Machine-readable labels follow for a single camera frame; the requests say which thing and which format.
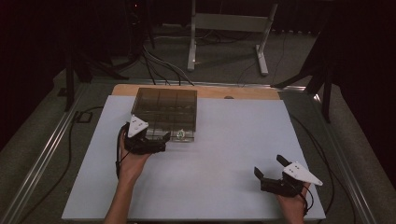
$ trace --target wooden board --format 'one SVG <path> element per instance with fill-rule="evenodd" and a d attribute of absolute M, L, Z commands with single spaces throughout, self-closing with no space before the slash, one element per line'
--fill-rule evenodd
<path fill-rule="evenodd" d="M 164 86 L 164 85 L 132 85 L 119 84 L 114 87 L 112 95 L 136 96 L 140 87 L 177 89 L 177 90 L 196 90 L 198 98 L 221 98 L 233 97 L 234 99 L 252 100 L 280 100 L 277 91 L 270 88 L 238 88 L 238 87 L 208 87 L 208 86 Z"/>

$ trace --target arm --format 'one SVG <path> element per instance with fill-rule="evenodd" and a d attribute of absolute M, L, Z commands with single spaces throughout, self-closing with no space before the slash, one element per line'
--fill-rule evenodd
<path fill-rule="evenodd" d="M 125 133 L 120 138 L 121 157 L 128 154 L 124 147 Z M 132 200 L 134 184 L 143 171 L 149 154 L 135 155 L 129 153 L 120 165 L 120 179 L 113 201 L 105 217 L 105 223 L 126 223 L 129 206 Z"/>
<path fill-rule="evenodd" d="M 306 188 L 303 188 L 302 194 L 305 197 L 310 184 L 304 183 L 304 185 Z M 304 200 L 300 195 L 294 198 L 276 195 L 276 198 L 289 224 L 304 224 Z"/>

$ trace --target white table surface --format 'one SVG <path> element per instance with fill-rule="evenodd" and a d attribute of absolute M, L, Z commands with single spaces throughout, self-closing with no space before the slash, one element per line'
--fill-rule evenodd
<path fill-rule="evenodd" d="M 72 189 L 63 219 L 103 219 L 116 186 L 116 142 L 130 120 L 133 96 L 109 96 Z M 168 142 L 152 155 L 135 187 L 133 220 L 268 220 L 282 218 L 275 195 L 253 174 L 279 179 L 280 154 L 307 167 L 280 100 L 198 99 L 193 143 Z M 325 218 L 315 187 L 306 219 Z"/>

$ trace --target gray carpet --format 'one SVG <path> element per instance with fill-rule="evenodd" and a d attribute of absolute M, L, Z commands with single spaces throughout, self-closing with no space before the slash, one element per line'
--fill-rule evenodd
<path fill-rule="evenodd" d="M 246 88 L 251 84 L 268 85 L 285 80 L 298 73 L 306 55 L 311 49 L 315 38 L 310 35 L 273 35 L 271 34 L 264 54 L 267 60 L 270 74 L 267 77 L 260 75 L 256 64 L 253 47 L 260 41 L 259 35 L 251 35 L 248 39 L 232 44 L 219 44 L 199 46 L 197 50 L 197 62 L 195 71 L 186 72 L 186 75 L 194 83 L 223 83 L 233 84 Z M 147 49 L 155 53 L 165 61 L 180 67 L 186 71 L 188 57 L 188 38 L 157 38 L 157 48 L 151 50 L 149 43 Z M 177 80 L 177 77 L 169 70 L 157 67 L 161 75 L 169 80 Z M 77 103 L 77 110 L 82 111 L 93 106 L 104 105 L 106 97 L 111 94 L 115 84 L 121 83 L 110 77 L 95 71 L 95 77 L 91 84 L 79 84 L 86 87 L 82 97 Z M 145 65 L 136 63 L 121 72 L 130 77 L 130 80 L 122 83 L 137 83 L 149 79 L 149 73 Z M 296 86 L 306 85 L 309 79 L 295 83 Z M 0 214 L 6 212 L 18 187 L 33 165 L 36 157 L 50 139 L 51 133 L 64 115 L 65 99 L 56 96 L 64 86 L 64 74 L 55 79 L 54 90 L 37 107 L 32 116 L 26 120 L 23 126 L 0 153 Z M 334 180 L 334 199 L 332 208 L 327 218 L 322 223 L 353 223 L 352 206 L 341 185 L 348 189 L 348 183 L 339 169 L 337 151 L 332 142 L 332 132 L 336 136 L 337 146 L 344 150 L 348 164 L 354 171 L 367 203 L 370 205 L 377 223 L 393 223 L 396 210 L 396 197 L 394 188 L 386 179 L 379 163 L 375 160 L 373 151 L 362 134 L 359 125 L 354 120 L 347 105 L 342 99 L 339 90 L 334 87 L 331 101 L 332 124 L 325 124 L 318 113 L 319 104 L 312 101 L 312 96 L 299 91 L 281 91 L 281 98 L 289 112 L 319 140 L 326 151 L 329 164 L 338 176 L 341 183 Z M 61 220 L 68 193 L 73 187 L 79 166 L 82 163 L 85 151 L 91 141 L 97 120 L 101 110 L 95 109 L 91 123 L 75 124 L 72 132 L 72 160 L 71 166 L 59 186 L 30 214 L 24 223 L 65 223 Z M 297 120 L 291 119 L 303 149 L 309 168 L 325 185 L 318 189 L 318 194 L 323 207 L 331 202 L 332 182 L 324 162 L 317 153 L 312 141 Z M 27 202 L 21 216 L 23 217 L 36 202 L 38 202 L 62 174 L 68 158 L 68 130 L 64 134 L 56 151 L 53 154 L 46 171 L 41 176 L 35 191 Z M 362 223 L 360 214 L 354 208 L 357 223 Z M 283 223 L 283 220 L 268 222 Z"/>

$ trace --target human hand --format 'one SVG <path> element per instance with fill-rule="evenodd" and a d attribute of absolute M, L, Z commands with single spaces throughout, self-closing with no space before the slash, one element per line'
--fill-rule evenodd
<path fill-rule="evenodd" d="M 301 194 L 306 197 L 310 183 L 304 183 L 304 188 Z M 305 201 L 300 195 L 296 195 L 293 198 L 283 197 L 276 195 L 277 201 L 282 208 L 282 213 L 289 224 L 301 224 L 304 223 L 304 207 Z"/>
<path fill-rule="evenodd" d="M 137 178 L 142 174 L 143 167 L 151 154 L 135 155 L 125 149 L 125 131 L 120 135 L 120 182 L 128 185 L 134 185 Z"/>

